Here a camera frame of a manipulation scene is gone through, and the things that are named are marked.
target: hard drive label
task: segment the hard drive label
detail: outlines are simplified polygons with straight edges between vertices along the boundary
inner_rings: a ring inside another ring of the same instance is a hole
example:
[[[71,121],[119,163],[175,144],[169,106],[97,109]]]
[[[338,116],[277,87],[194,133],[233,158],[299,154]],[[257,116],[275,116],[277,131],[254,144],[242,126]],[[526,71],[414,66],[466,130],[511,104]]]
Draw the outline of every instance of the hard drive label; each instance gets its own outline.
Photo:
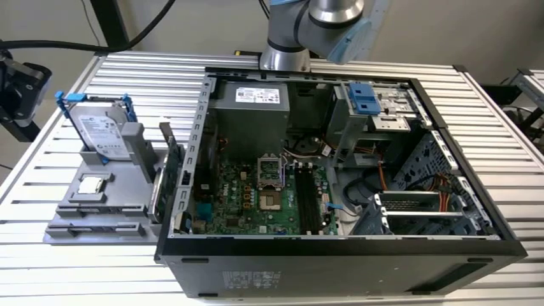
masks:
[[[95,152],[109,159],[129,158],[117,123],[106,116],[78,116],[82,130]]]

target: open computer tower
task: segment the open computer tower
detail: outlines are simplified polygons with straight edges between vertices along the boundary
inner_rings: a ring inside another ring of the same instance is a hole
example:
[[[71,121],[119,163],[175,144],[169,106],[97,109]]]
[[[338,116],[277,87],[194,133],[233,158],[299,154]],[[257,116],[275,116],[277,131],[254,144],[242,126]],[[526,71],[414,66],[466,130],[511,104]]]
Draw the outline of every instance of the open computer tower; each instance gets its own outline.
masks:
[[[415,79],[207,68],[165,197],[189,297],[441,295],[526,255]]]

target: power supply label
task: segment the power supply label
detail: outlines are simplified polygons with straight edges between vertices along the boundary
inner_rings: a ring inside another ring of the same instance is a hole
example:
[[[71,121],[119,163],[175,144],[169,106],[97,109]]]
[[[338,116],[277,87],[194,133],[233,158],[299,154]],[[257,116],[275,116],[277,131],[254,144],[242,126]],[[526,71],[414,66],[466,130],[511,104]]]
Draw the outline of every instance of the power supply label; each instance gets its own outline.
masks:
[[[235,102],[279,104],[279,89],[239,87],[235,89]]]
[[[78,122],[95,152],[109,159],[129,158],[125,142],[111,118],[81,115],[78,116]]]

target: metal table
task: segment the metal table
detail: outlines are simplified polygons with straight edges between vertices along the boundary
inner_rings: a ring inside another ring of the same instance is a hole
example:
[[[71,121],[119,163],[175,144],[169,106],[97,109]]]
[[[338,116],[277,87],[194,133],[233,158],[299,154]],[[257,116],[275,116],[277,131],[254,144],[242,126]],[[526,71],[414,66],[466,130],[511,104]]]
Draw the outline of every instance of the metal table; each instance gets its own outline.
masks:
[[[544,110],[544,70],[518,69],[510,84],[522,90],[535,106]]]
[[[190,130],[205,66],[255,68],[255,57],[123,52],[94,57],[71,92],[131,96],[145,137],[165,147],[157,129],[166,118],[178,142]],[[154,246],[65,246],[41,243],[81,162],[81,142],[55,111],[38,139],[0,187],[0,300],[3,305],[542,305],[544,157],[466,73],[451,66],[313,60],[318,73],[414,77],[421,81],[453,137],[529,256],[443,297],[262,298],[190,300],[170,271],[153,262]]]

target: motherboard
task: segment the motherboard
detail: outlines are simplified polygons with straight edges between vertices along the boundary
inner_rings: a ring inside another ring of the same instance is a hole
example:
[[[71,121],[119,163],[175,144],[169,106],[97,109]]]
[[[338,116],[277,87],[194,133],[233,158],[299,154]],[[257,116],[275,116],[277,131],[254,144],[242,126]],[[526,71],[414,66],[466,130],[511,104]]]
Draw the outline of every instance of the motherboard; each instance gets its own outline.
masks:
[[[215,186],[210,203],[197,203],[194,233],[335,235],[322,168],[273,157],[257,163],[222,160]]]

